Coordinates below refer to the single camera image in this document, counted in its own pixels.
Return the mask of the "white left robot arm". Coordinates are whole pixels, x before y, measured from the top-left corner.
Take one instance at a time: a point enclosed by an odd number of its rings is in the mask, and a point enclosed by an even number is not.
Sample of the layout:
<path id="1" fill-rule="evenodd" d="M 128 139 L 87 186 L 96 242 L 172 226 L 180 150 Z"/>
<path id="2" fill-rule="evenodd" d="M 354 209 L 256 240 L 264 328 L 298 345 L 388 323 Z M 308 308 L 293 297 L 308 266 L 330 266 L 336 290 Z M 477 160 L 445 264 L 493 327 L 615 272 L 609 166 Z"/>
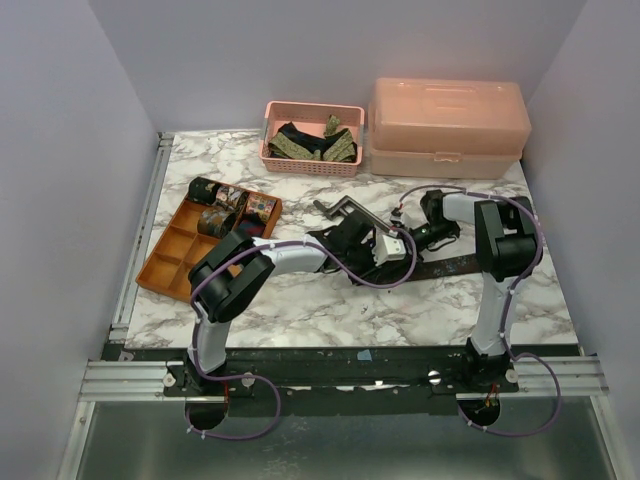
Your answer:
<path id="1" fill-rule="evenodd" d="M 266 281 L 290 273 L 345 272 L 354 284 L 380 288 L 373 275 L 411 250 L 393 230 L 384 232 L 358 212 L 299 240 L 268 240 L 241 231 L 228 234 L 189 272 L 196 324 L 187 382 L 201 395 L 222 380 L 230 322 L 243 313 Z"/>

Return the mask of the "dark brown blue floral tie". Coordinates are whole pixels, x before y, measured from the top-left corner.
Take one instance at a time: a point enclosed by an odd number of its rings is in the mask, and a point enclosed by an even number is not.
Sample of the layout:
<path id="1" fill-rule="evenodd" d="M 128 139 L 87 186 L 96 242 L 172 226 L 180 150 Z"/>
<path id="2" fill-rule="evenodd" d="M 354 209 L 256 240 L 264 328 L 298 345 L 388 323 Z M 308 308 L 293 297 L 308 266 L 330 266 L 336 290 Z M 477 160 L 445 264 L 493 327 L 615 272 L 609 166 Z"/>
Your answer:
<path id="1" fill-rule="evenodd" d="M 410 264 L 403 260 L 383 264 L 370 280 L 374 284 L 391 284 L 398 282 L 409 270 Z M 415 265 L 407 282 L 433 280 L 480 273 L 481 268 L 474 254 L 451 257 L 441 260 L 425 261 Z"/>

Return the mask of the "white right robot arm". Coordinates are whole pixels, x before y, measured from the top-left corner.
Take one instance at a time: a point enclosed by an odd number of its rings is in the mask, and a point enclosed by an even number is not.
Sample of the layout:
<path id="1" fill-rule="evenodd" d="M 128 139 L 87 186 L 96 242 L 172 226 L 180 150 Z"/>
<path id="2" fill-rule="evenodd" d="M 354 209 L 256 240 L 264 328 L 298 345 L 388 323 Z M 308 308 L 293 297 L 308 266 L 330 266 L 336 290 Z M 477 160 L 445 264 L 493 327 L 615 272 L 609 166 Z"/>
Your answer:
<path id="1" fill-rule="evenodd" d="M 467 339 L 458 377 L 480 392 L 504 376 L 512 360 L 510 333 L 521 284 L 543 256 L 541 233 L 525 196 L 428 190 L 420 200 L 427 238 L 474 227 L 475 258 L 483 279 L 478 319 Z"/>

